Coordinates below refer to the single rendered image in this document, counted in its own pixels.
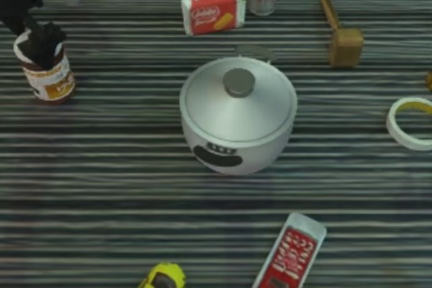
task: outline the nutella jar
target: nutella jar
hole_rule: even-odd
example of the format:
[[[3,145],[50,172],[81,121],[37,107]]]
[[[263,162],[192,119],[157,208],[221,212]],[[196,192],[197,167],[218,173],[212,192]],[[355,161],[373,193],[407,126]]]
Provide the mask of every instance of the nutella jar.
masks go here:
[[[28,39],[30,31],[21,34],[13,44],[13,51],[21,61],[24,74],[33,89],[36,98],[44,103],[61,104],[69,99],[75,90],[75,79],[70,69],[69,60],[61,42],[55,50],[54,67],[45,71],[27,58],[18,45]]]

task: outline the table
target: table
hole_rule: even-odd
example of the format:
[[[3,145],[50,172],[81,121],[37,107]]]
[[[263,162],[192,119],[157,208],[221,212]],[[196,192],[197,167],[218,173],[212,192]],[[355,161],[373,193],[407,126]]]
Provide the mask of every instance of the table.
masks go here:
[[[333,0],[365,36],[356,69],[331,69],[319,0],[279,0],[243,29],[186,37],[179,0],[47,0],[69,36],[70,103],[37,104],[0,29],[2,287],[135,287],[179,262],[188,287],[250,287],[287,215],[329,234],[305,287],[429,287],[432,154],[385,128],[402,96],[431,97],[432,0]],[[199,65],[265,45],[299,96],[277,162],[227,177],[191,155],[178,95]],[[431,120],[401,124],[431,133]]]

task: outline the silver pot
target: silver pot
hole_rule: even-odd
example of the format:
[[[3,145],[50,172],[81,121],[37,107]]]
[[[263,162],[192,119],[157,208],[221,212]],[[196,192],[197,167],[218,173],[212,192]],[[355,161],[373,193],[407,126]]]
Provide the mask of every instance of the silver pot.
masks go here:
[[[237,52],[198,68],[180,93],[190,149],[204,165],[227,175],[268,167],[285,148],[297,111],[296,91],[271,65],[273,53],[251,45]],[[264,55],[267,62],[245,53]]]

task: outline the gray knob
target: gray knob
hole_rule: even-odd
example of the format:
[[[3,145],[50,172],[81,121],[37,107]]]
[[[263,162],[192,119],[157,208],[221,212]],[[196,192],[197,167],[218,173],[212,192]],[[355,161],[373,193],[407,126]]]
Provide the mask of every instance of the gray knob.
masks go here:
[[[245,69],[229,70],[223,76],[223,86],[226,92],[236,98],[249,96],[255,85],[255,77],[252,72]]]

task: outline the red and white package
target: red and white package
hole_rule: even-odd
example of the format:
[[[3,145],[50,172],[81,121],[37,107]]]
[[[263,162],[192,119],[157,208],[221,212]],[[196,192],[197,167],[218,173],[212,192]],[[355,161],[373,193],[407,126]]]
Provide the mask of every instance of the red and white package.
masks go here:
[[[229,30],[244,25],[246,0],[182,0],[187,35]]]
[[[322,224],[293,212],[252,288],[301,288],[326,234]]]

